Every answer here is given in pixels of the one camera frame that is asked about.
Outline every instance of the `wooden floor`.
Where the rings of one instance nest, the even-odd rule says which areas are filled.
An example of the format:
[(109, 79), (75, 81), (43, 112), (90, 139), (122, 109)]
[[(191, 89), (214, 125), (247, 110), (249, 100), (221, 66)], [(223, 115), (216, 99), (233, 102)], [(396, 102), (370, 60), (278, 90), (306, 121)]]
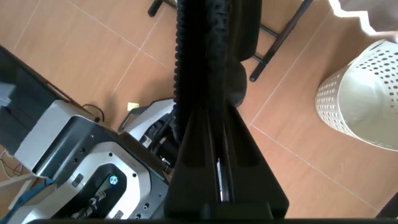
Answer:
[[(77, 102), (100, 106), (115, 128), (127, 102), (172, 96), (176, 12), (163, 5), (150, 18), (151, 2), (0, 0), (0, 44)], [(264, 0), (262, 23), (281, 31), (299, 5)], [(345, 136), (315, 111), (322, 80), (375, 40), (317, 0), (249, 82), (239, 111), (290, 200), (288, 217), (374, 217), (398, 191), (398, 152)], [(261, 31), (258, 52), (273, 41)], [(248, 74), (257, 64), (243, 63)], [(0, 215), (14, 193), (0, 192)]]

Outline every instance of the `perforated basket wall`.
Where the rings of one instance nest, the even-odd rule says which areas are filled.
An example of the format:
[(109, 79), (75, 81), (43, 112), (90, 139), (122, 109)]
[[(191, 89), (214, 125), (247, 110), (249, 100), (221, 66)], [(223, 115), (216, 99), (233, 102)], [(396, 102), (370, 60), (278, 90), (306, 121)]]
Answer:
[(315, 105), (333, 129), (398, 151), (398, 45), (373, 43), (319, 86)]

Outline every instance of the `yellow sticky note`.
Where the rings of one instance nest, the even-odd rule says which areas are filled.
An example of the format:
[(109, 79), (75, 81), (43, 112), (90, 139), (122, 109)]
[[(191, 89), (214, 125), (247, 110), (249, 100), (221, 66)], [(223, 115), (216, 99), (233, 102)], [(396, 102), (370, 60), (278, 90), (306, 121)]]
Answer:
[(127, 111), (131, 111), (134, 108), (138, 108), (139, 107), (139, 103), (127, 103)]

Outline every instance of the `laundry basket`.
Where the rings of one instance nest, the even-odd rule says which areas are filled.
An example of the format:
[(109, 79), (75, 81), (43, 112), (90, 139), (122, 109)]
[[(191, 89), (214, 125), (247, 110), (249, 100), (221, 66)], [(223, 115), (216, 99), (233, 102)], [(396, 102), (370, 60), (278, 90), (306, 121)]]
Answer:
[(335, 130), (398, 151), (398, 45), (373, 43), (319, 86), (315, 104)]

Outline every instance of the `blue light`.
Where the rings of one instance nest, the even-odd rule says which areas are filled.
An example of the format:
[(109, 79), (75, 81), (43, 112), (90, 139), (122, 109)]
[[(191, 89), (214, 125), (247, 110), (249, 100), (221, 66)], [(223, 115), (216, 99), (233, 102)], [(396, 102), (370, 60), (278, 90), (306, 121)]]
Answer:
[(115, 175), (111, 176), (111, 177), (109, 178), (109, 183), (110, 183), (111, 185), (116, 185), (116, 184), (118, 183), (118, 177), (116, 177)]

